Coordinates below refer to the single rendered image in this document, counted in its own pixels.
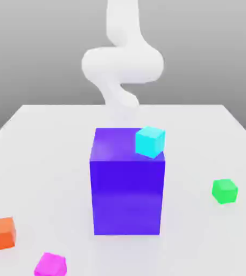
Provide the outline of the small cyan cube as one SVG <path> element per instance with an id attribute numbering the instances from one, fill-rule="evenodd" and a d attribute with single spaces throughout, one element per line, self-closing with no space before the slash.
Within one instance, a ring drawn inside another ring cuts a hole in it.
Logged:
<path id="1" fill-rule="evenodd" d="M 165 131 L 155 127 L 144 127 L 135 134 L 135 153 L 156 158 L 164 151 Z"/>

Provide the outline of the small green cube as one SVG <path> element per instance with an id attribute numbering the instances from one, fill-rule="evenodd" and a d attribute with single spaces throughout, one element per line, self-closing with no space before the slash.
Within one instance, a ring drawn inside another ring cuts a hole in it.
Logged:
<path id="1" fill-rule="evenodd" d="M 220 203 L 233 203 L 237 199 L 238 187 L 231 179 L 214 180 L 212 195 Z"/>

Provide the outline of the small magenta cube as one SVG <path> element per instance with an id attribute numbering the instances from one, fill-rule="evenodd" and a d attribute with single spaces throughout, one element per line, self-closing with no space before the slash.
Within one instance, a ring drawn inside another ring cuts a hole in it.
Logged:
<path id="1" fill-rule="evenodd" d="M 34 270 L 34 276 L 65 276 L 66 258 L 57 254 L 44 253 Z"/>

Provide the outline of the small orange cube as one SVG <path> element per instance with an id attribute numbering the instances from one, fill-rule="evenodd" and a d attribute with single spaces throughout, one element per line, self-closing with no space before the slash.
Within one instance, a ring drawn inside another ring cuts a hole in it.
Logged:
<path id="1" fill-rule="evenodd" d="M 16 228 L 12 217 L 0 218 L 0 250 L 14 247 Z"/>

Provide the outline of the large purple box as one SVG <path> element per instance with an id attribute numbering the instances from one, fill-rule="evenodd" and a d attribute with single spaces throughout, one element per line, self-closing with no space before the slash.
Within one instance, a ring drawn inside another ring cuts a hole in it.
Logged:
<path id="1" fill-rule="evenodd" d="M 158 235 L 165 156 L 135 153 L 140 128 L 96 128 L 90 155 L 95 235 Z"/>

